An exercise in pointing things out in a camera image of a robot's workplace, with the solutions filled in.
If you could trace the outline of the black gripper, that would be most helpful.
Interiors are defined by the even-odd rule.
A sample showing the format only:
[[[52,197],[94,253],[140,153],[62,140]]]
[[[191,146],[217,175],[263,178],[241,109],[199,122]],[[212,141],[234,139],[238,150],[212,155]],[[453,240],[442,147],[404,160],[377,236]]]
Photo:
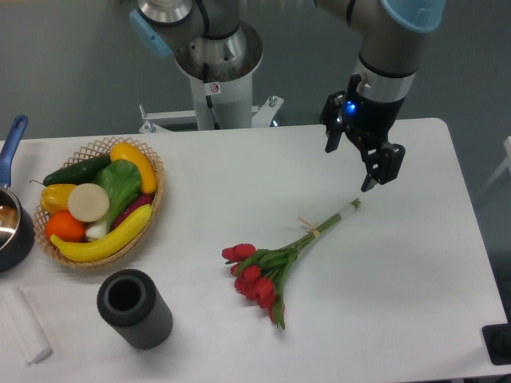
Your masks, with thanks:
[[[361,191],[368,192],[376,184],[383,185],[395,180],[400,171],[406,149],[400,144],[390,143],[388,132],[405,98],[392,102],[374,101],[358,91],[361,84],[362,75],[353,74],[347,92],[342,90],[329,95],[319,122],[326,127],[325,152],[331,153],[338,148],[345,131],[344,120],[346,135],[360,151],[366,166]]]

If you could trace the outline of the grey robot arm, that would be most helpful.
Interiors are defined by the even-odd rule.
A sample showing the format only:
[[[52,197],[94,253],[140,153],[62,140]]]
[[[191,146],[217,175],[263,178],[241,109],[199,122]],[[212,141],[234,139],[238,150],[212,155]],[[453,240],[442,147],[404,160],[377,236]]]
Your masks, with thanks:
[[[320,123],[326,151],[346,137],[366,168],[362,191],[398,176],[406,150],[388,133],[406,99],[423,51],[439,27],[442,1],[319,1],[317,7],[362,36],[347,88],[331,94]],[[129,21],[145,47],[174,56],[188,77],[200,130],[250,128],[252,75],[263,56],[256,30],[237,1],[139,1]]]

